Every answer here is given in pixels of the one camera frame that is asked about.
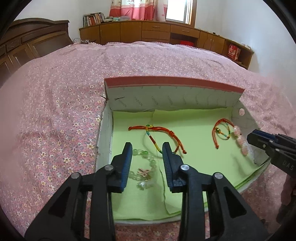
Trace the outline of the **green felt box liner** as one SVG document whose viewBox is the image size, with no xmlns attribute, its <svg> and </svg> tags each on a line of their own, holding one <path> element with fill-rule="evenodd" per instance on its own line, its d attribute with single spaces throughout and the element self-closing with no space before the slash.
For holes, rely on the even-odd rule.
<svg viewBox="0 0 296 241">
<path fill-rule="evenodd" d="M 160 153 L 165 142 L 201 173 L 221 172 L 236 188 L 248 182 L 258 171 L 249 147 L 239 144 L 229 124 L 221 123 L 222 134 L 212 136 L 218 120 L 231 116 L 232 108 L 115 111 L 112 154 L 117 155 L 127 142 L 134 153 L 126 189 L 112 196 L 114 218 L 152 221 L 180 214 L 182 196 L 170 192 Z"/>
</svg>

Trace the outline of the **red cardboard box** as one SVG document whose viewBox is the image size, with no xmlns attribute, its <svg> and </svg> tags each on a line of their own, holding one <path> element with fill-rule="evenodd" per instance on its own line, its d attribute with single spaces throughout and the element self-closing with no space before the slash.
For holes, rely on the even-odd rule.
<svg viewBox="0 0 296 241">
<path fill-rule="evenodd" d="M 244 88 L 181 77 L 134 76 L 104 80 L 106 104 L 98 136 L 97 168 L 109 164 L 129 142 L 135 151 L 131 173 L 152 171 L 148 187 L 128 179 L 122 194 L 112 195 L 113 217 L 121 223 L 155 223 L 178 219 L 182 196 L 170 192 L 159 149 L 169 142 L 183 162 L 205 174 L 223 173 L 239 191 L 247 188 L 267 166 L 267 155 L 248 147 L 244 156 L 234 136 L 212 138 L 221 118 L 222 131 L 233 126 L 247 136 L 257 123 L 242 103 Z"/>
</svg>

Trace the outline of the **red gift box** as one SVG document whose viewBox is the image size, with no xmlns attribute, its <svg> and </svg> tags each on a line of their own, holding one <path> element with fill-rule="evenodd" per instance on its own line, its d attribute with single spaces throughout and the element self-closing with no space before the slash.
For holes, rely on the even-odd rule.
<svg viewBox="0 0 296 241">
<path fill-rule="evenodd" d="M 227 56 L 234 60 L 237 61 L 240 55 L 241 49 L 237 47 L 236 45 L 230 44 L 228 47 L 228 54 Z"/>
</svg>

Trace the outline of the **pink floral bedspread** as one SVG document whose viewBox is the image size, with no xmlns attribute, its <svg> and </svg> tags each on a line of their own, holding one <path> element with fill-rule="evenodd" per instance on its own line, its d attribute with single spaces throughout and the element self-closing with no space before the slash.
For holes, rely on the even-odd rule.
<svg viewBox="0 0 296 241">
<path fill-rule="evenodd" d="M 94 171 L 104 79 L 144 75 L 242 87 L 242 103 L 262 129 L 295 136 L 295 111 L 282 91 L 211 51 L 145 42 L 67 46 L 28 62 L 1 87 L 1 207 L 20 235 L 72 172 Z"/>
</svg>

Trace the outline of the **red item in cabinet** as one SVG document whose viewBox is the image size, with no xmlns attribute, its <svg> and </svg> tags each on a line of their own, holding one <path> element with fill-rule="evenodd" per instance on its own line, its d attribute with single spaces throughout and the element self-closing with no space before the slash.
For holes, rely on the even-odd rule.
<svg viewBox="0 0 296 241">
<path fill-rule="evenodd" d="M 180 41 L 180 45 L 185 45 L 185 46 L 194 47 L 194 43 L 191 42 L 191 41 L 184 41 L 184 40 L 181 40 L 181 41 Z"/>
</svg>

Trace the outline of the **long wooden cabinet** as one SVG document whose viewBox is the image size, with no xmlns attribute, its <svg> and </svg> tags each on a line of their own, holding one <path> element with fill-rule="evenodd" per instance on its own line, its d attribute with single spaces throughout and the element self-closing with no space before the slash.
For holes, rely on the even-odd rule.
<svg viewBox="0 0 296 241">
<path fill-rule="evenodd" d="M 84 27 L 79 29 L 80 38 L 105 45 L 109 42 L 133 43 L 137 41 L 161 42 L 180 45 L 180 41 L 191 41 L 195 48 L 205 49 L 227 57 L 230 44 L 241 49 L 239 58 L 234 61 L 248 69 L 254 51 L 233 40 L 187 27 L 181 24 L 152 21 L 121 21 Z"/>
</svg>

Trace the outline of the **window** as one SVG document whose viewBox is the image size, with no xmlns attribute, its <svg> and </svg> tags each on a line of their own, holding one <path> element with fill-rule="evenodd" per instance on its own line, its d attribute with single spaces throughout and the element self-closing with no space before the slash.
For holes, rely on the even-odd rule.
<svg viewBox="0 0 296 241">
<path fill-rule="evenodd" d="M 166 20 L 195 27 L 197 0 L 168 0 Z"/>
</svg>

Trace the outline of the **dark wooden headboard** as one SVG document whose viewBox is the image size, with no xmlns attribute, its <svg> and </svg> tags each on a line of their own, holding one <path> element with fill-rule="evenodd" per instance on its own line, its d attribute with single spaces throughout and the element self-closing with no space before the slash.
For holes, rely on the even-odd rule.
<svg viewBox="0 0 296 241">
<path fill-rule="evenodd" d="M 44 18 L 13 21 L 1 39 L 1 85 L 29 61 L 73 44 L 68 25 Z"/>
</svg>

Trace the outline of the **pink white curtain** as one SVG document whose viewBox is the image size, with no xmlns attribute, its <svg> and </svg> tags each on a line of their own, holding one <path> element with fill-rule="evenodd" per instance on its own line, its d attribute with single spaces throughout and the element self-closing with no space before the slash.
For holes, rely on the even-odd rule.
<svg viewBox="0 0 296 241">
<path fill-rule="evenodd" d="M 111 1 L 109 15 L 127 16 L 130 20 L 165 22 L 168 0 Z"/>
</svg>

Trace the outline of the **row of books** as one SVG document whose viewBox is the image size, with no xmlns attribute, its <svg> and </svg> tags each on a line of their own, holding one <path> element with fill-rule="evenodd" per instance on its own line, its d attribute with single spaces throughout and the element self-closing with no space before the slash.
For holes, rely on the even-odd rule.
<svg viewBox="0 0 296 241">
<path fill-rule="evenodd" d="M 105 20 L 105 15 L 102 12 L 88 14 L 83 16 L 83 27 L 99 25 Z"/>
</svg>

